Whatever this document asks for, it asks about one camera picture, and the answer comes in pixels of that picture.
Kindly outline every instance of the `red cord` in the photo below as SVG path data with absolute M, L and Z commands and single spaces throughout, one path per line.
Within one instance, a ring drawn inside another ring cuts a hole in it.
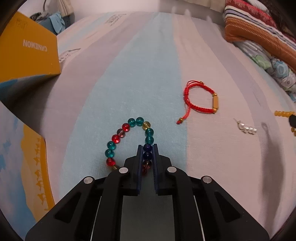
M 211 88 L 205 86 L 204 83 L 201 82 L 201 81 L 196 81 L 196 80 L 188 81 L 187 84 L 186 84 L 186 87 L 184 89 L 184 101 L 185 101 L 186 105 L 188 105 L 188 108 L 187 108 L 187 111 L 186 111 L 185 115 L 180 119 L 185 120 L 189 116 L 190 109 L 194 109 L 195 111 L 202 112 L 202 113 L 207 113 L 207 114 L 213 114 L 214 113 L 213 109 L 202 108 L 202 107 L 196 106 L 196 105 L 194 105 L 194 104 L 192 104 L 190 102 L 189 97 L 188 97 L 189 90 L 191 88 L 194 88 L 194 87 L 201 87 L 201 88 L 205 89 L 206 91 L 209 91 L 211 94 L 215 93 L 215 91 L 213 91 Z M 177 121 L 178 125 L 183 122 L 183 121 L 180 121 L 180 119 Z

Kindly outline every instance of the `pearl hair clip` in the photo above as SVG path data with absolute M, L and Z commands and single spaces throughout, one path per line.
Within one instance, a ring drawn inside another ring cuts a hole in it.
M 249 133 L 249 134 L 254 135 L 257 132 L 257 129 L 256 128 L 253 128 L 253 127 L 250 127 L 250 126 L 246 126 L 244 123 L 242 123 L 240 121 L 237 122 L 237 126 L 244 133 Z

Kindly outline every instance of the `bracelet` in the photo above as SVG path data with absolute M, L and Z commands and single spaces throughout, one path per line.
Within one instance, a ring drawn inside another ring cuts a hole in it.
M 144 121 L 142 117 L 138 117 L 136 120 L 134 118 L 129 118 L 128 123 L 124 123 L 122 128 L 117 130 L 117 134 L 111 137 L 111 141 L 107 143 L 108 149 L 105 151 L 105 156 L 107 157 L 106 164 L 107 166 L 113 167 L 113 169 L 117 169 L 116 161 L 113 159 L 116 149 L 116 144 L 120 143 L 120 139 L 124 138 L 126 132 L 129 132 L 131 127 L 134 126 L 142 126 L 142 129 L 145 131 L 145 145 L 143 146 L 143 169 L 142 174 L 145 175 L 147 173 L 147 169 L 151 168 L 152 165 L 152 143 L 154 142 L 153 134 L 154 130 L 151 127 L 151 124 L 148 121 Z
M 189 90 L 193 87 L 201 87 L 212 94 L 213 96 L 212 109 L 202 108 L 190 102 L 188 95 L 189 95 Z M 181 124 L 189 116 L 190 109 L 194 109 L 195 111 L 206 113 L 206 114 L 215 114 L 219 109 L 218 95 L 211 88 L 207 87 L 202 81 L 190 80 L 187 82 L 186 87 L 184 89 L 184 101 L 185 101 L 185 104 L 188 106 L 188 108 L 185 115 L 179 118 L 179 120 L 177 121 L 178 125 Z

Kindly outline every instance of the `triangular cutout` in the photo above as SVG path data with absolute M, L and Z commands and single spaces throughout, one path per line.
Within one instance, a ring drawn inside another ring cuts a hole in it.
M 215 192 L 215 197 L 225 222 L 229 223 L 240 218 L 239 212 L 219 192 Z
M 81 193 L 76 193 L 54 216 L 55 219 L 70 223 L 80 199 Z

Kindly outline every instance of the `silver screw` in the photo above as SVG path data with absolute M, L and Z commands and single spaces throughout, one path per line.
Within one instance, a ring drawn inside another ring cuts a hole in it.
M 208 176 L 205 176 L 202 178 L 202 180 L 205 182 L 205 183 L 210 183 L 212 181 L 212 179 Z
M 168 172 L 174 173 L 176 171 L 177 171 L 177 168 L 175 168 L 175 167 L 168 167 Z
M 122 168 L 119 169 L 119 172 L 120 173 L 127 173 L 128 169 L 126 167 L 122 167 Z
M 86 177 L 83 181 L 85 184 L 90 184 L 90 183 L 92 183 L 92 180 L 93 179 L 91 177 Z

